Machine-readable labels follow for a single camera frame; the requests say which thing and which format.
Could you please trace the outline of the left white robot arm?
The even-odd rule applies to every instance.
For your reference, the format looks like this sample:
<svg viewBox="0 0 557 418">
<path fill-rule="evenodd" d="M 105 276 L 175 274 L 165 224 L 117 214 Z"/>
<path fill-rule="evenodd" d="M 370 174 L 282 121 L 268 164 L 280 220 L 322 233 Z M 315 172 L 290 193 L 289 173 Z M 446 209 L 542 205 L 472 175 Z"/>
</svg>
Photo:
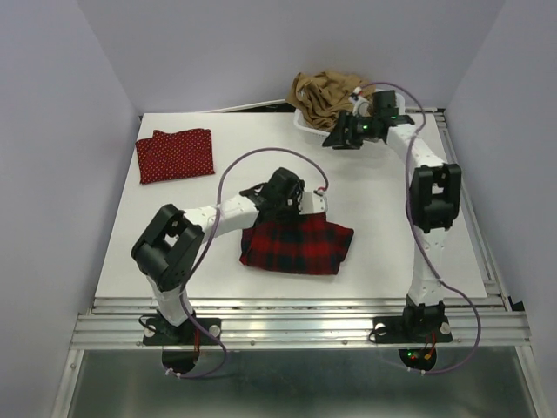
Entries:
<svg viewBox="0 0 557 418">
<path fill-rule="evenodd" d="M 151 285 L 164 333 L 183 343 L 193 335 L 194 314 L 185 286 L 201 260 L 200 251 L 217 237 L 271 221 L 290 223 L 327 208 L 304 180 L 280 167 L 271 178 L 213 206 L 181 210 L 162 206 L 131 249 Z"/>
</svg>

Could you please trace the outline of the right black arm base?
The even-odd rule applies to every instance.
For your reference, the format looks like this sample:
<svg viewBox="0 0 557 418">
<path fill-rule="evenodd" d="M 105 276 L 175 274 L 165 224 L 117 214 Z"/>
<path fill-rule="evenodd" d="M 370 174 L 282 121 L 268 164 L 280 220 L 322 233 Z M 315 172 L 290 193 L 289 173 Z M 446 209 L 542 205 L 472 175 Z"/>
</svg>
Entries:
<svg viewBox="0 0 557 418">
<path fill-rule="evenodd" d="M 378 345 L 400 345 L 399 358 L 411 370 L 431 372 L 438 358 L 437 346 L 453 341 L 446 322 L 438 326 L 421 325 L 411 327 L 402 316 L 375 317 L 367 339 Z"/>
</svg>

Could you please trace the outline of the red black plaid skirt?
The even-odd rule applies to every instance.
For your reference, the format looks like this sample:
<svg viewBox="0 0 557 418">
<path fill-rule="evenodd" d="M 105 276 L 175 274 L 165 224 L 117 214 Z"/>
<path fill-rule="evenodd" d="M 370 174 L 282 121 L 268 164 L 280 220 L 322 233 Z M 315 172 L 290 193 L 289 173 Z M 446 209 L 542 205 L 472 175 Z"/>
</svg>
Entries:
<svg viewBox="0 0 557 418">
<path fill-rule="evenodd" d="M 277 273 L 336 275 L 353 236 L 352 228 L 328 221 L 324 212 L 266 222 L 242 231 L 239 261 Z"/>
</svg>

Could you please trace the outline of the tan brown skirt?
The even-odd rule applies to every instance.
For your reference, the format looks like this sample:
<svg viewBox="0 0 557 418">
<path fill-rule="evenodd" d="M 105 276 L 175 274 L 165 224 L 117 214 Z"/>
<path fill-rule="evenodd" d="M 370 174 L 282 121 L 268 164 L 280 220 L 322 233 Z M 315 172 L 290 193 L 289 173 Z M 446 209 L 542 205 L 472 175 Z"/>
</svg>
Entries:
<svg viewBox="0 0 557 418">
<path fill-rule="evenodd" d="M 375 86 L 356 74 L 322 71 L 308 75 L 300 72 L 292 81 L 285 101 L 300 110 L 313 129 L 330 132 L 341 111 L 350 111 L 350 95 L 361 87 L 364 98 L 371 98 Z"/>
</svg>

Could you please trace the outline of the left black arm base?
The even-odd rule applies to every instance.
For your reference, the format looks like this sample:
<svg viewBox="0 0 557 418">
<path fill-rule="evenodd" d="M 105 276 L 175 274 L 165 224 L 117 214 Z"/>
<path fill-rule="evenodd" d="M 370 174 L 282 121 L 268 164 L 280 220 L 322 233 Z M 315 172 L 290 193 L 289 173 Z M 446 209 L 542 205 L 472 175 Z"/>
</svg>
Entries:
<svg viewBox="0 0 557 418">
<path fill-rule="evenodd" d="M 175 327 L 160 313 L 144 314 L 138 318 L 143 328 L 142 345 L 162 349 L 161 361 L 166 374 L 179 379 L 195 379 L 213 374 L 222 367 L 220 364 L 214 370 L 195 370 L 201 360 L 202 348 L 223 348 L 220 341 L 221 319 L 195 317 L 195 320 L 205 333 L 188 319 Z"/>
</svg>

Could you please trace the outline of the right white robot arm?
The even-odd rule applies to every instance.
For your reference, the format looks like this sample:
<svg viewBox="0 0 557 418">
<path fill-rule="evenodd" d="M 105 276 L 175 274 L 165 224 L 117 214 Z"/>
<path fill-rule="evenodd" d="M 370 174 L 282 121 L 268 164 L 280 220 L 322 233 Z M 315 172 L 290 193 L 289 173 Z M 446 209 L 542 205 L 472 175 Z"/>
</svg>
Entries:
<svg viewBox="0 0 557 418">
<path fill-rule="evenodd" d="M 423 125 L 400 112 L 396 93 L 376 91 L 365 98 L 362 88 L 349 96 L 323 145 L 357 150 L 366 141 L 382 142 L 405 166 L 406 217 L 414 240 L 413 277 L 400 315 L 378 317 L 369 339 L 379 344 L 452 339 L 445 315 L 443 285 L 436 264 L 453 222 L 460 213 L 462 171 L 439 157 L 420 136 Z"/>
</svg>

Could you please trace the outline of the white plastic basket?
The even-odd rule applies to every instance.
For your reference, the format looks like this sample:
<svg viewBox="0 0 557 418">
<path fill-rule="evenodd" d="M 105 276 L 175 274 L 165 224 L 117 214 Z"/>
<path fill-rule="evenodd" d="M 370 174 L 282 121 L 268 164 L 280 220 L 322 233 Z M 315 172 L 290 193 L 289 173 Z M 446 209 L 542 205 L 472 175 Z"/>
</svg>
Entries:
<svg viewBox="0 0 557 418">
<path fill-rule="evenodd" d="M 395 97 L 396 97 L 397 107 L 399 108 L 399 112 L 401 114 L 406 114 L 405 98 L 398 92 L 395 93 Z M 326 139 L 326 137 L 329 135 L 328 131 L 314 129 L 311 126 L 309 126 L 309 124 L 306 123 L 304 119 L 304 115 L 300 109 L 296 109 L 294 112 L 293 125 L 298 130 L 307 134 L 312 134 L 313 136 L 316 136 L 319 139 Z"/>
</svg>

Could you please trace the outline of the red polka dot skirt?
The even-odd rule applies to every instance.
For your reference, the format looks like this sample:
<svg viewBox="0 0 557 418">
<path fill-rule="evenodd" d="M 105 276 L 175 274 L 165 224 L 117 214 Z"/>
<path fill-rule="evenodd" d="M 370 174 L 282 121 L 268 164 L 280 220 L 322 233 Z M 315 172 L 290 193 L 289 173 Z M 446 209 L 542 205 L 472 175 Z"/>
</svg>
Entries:
<svg viewBox="0 0 557 418">
<path fill-rule="evenodd" d="M 136 142 L 140 184 L 213 175 L 211 131 L 203 128 L 167 133 L 154 130 Z"/>
</svg>

